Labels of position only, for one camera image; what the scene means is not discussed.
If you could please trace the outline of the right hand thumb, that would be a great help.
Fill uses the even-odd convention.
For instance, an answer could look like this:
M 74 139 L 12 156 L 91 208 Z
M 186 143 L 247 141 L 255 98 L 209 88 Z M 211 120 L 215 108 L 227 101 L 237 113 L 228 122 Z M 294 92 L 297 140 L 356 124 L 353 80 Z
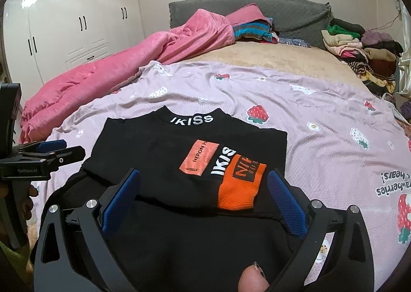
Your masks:
M 264 292 L 269 286 L 264 271 L 255 261 L 243 270 L 238 281 L 238 292 Z

